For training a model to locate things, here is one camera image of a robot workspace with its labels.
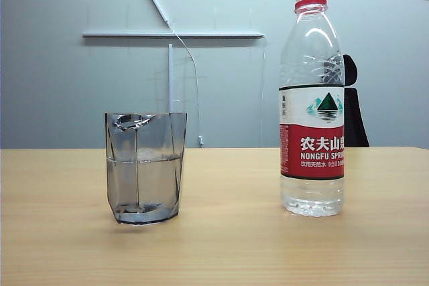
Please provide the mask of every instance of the gray wall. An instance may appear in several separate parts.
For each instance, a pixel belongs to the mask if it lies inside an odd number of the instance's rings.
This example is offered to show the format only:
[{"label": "gray wall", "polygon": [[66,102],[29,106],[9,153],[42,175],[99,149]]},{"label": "gray wall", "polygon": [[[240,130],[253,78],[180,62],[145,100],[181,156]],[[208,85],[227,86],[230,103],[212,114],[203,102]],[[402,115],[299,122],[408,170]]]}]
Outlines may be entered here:
[{"label": "gray wall", "polygon": [[[429,148],[429,0],[328,1],[343,52],[359,68],[370,144]],[[294,0],[159,2],[178,31],[266,35],[187,44],[206,146],[278,145],[278,64]],[[176,40],[82,38],[86,29],[168,31],[150,0],[1,0],[1,10],[4,148],[103,147],[105,111],[165,111],[170,42],[188,146],[196,145],[194,72]]]}]

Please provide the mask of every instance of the dark object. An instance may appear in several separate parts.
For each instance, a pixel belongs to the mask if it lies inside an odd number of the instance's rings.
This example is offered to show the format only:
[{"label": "dark object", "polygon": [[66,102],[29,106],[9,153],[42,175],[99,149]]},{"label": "dark object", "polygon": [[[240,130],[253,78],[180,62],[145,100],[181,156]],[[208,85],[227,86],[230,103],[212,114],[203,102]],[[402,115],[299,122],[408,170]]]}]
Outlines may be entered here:
[{"label": "dark object", "polygon": [[[345,86],[353,85],[357,79],[357,67],[349,55],[344,55]],[[363,126],[356,88],[346,87],[344,92],[344,143],[346,147],[369,147]]]}]

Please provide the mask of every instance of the plastic bottle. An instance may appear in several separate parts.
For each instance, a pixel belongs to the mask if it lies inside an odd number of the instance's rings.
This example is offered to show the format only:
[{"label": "plastic bottle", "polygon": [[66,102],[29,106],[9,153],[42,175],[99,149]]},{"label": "plastic bottle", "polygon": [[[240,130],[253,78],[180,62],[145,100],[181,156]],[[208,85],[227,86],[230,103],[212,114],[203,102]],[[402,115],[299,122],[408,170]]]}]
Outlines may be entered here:
[{"label": "plastic bottle", "polygon": [[296,0],[280,68],[281,193],[287,210],[343,207],[344,62],[326,0]]}]

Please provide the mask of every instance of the red label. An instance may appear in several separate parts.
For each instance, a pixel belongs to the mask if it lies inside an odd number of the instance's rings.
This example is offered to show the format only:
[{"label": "red label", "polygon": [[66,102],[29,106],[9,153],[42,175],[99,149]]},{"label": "red label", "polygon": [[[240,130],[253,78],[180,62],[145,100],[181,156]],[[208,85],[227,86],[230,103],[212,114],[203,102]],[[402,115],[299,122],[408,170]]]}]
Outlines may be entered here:
[{"label": "red label", "polygon": [[332,180],[344,176],[344,127],[280,125],[282,175]]}]

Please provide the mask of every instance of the table surface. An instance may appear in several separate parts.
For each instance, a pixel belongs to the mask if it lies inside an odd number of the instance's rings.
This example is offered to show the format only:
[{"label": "table surface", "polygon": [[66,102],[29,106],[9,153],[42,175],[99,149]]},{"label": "table surface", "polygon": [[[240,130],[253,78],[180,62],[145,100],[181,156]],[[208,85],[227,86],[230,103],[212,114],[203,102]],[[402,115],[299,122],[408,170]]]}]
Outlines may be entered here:
[{"label": "table surface", "polygon": [[2,285],[429,285],[429,150],[348,148],[345,207],[279,197],[279,149],[187,149],[179,216],[117,224],[103,150],[1,152]]}]

